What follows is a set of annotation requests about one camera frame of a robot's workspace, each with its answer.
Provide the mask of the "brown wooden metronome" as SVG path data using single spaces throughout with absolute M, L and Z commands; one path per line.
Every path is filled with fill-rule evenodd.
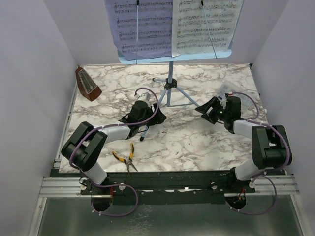
M 79 66 L 75 70 L 75 75 L 78 89 L 81 95 L 87 100 L 93 102 L 102 94 L 100 87 L 94 82 L 84 68 Z

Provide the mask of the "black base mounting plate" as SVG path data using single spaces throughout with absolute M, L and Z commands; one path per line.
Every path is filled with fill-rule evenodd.
M 131 205 L 135 200 L 146 205 L 224 204 L 227 196 L 254 193 L 248 180 L 237 180 L 231 171 L 126 172 L 109 173 L 103 187 L 96 187 L 78 174 L 51 177 L 68 180 L 78 187 L 76 197 L 112 199 L 117 205 Z

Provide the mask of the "yellow handled needle-nose pliers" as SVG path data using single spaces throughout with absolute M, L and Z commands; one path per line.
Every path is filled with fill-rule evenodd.
M 136 166 L 133 163 L 133 157 L 134 157 L 134 144 L 131 143 L 130 144 L 131 147 L 131 151 L 129 154 L 128 158 L 123 158 L 123 157 L 119 157 L 114 151 L 112 151 L 112 155 L 115 157 L 116 160 L 124 163 L 126 165 L 127 168 L 127 172 L 130 175 L 130 167 L 134 168 L 134 170 L 137 172 L 138 169 L 136 168 Z

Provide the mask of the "clear plastic compartment box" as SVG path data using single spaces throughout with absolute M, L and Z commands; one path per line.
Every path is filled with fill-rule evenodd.
M 245 112 L 249 108 L 253 106 L 253 102 L 245 96 L 246 91 L 236 84 L 233 84 L 229 81 L 224 81 L 220 87 L 216 90 L 215 96 L 221 100 L 221 98 L 224 96 L 225 93 L 233 92 L 233 96 L 237 96 L 241 99 L 241 111 Z

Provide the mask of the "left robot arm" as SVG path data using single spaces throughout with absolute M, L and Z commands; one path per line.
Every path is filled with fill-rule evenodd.
M 165 120 L 166 115 L 156 103 L 151 107 L 145 101 L 136 101 L 131 111 L 117 123 L 104 127 L 94 127 L 86 121 L 80 123 L 62 147 L 61 154 L 93 182 L 96 193 L 104 194 L 109 189 L 109 182 L 107 173 L 97 162 L 103 146 L 130 139 L 140 127 L 162 124 Z

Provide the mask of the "light blue music stand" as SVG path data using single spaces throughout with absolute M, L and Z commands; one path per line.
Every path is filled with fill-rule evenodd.
M 154 59 L 141 59 L 141 63 L 153 63 L 153 62 L 168 62 L 168 77 L 167 79 L 159 79 L 159 78 L 152 78 L 154 82 L 166 82 L 164 86 L 164 90 L 162 92 L 162 95 L 160 96 L 159 101 L 157 102 L 158 105 L 160 105 L 165 97 L 167 95 L 167 102 L 166 106 L 167 107 L 179 107 L 179 106 L 189 106 L 189 105 L 195 105 L 198 107 L 199 105 L 197 104 L 196 101 L 194 101 L 184 90 L 178 86 L 177 80 L 173 78 L 173 70 L 174 70 L 174 59 L 175 61 L 186 61 L 186 60 L 198 60 L 198 59 L 218 59 L 218 58 L 227 58 L 232 54 L 232 50 L 228 49 L 227 51 L 216 51 L 214 46 L 213 46 L 213 41 L 211 37 L 211 33 L 209 30 L 209 23 L 207 21 L 207 16 L 206 16 L 206 11 L 205 7 L 207 4 L 204 3 L 203 0 L 198 0 L 197 1 L 201 9 L 203 10 L 203 14 L 206 20 L 206 25 L 207 25 L 207 32 L 209 35 L 209 39 L 211 42 L 211 46 L 213 48 L 213 53 L 203 53 L 203 54 L 187 54 L 187 55 L 180 55 L 177 57 L 159 57 L 159 58 L 154 58 Z M 125 64 L 138 64 L 138 60 L 131 60 L 128 61 L 125 59 L 125 57 L 119 57 L 121 63 Z M 183 96 L 185 96 L 190 103 L 187 104 L 178 104 L 178 105 L 171 105 L 171 92 L 172 89 L 177 89 Z M 146 133 L 149 130 L 149 126 L 146 126 L 145 130 L 141 134 L 140 141 L 142 142 L 145 139 Z

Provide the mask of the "sheet music page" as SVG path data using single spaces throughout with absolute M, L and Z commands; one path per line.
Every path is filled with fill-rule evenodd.
M 170 57 L 171 0 L 106 0 L 113 42 L 126 60 Z
M 225 57 L 243 4 L 242 0 L 174 0 L 171 55 Z

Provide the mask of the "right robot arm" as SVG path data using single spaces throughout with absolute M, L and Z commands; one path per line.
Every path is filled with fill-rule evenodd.
M 232 170 L 234 176 L 226 181 L 229 191 L 239 192 L 244 187 L 244 181 L 253 179 L 264 171 L 281 170 L 291 164 L 292 153 L 285 127 L 241 118 L 240 97 L 227 94 L 226 104 L 223 106 L 214 96 L 195 110 L 211 124 L 222 121 L 230 133 L 252 141 L 251 159 L 235 167 Z

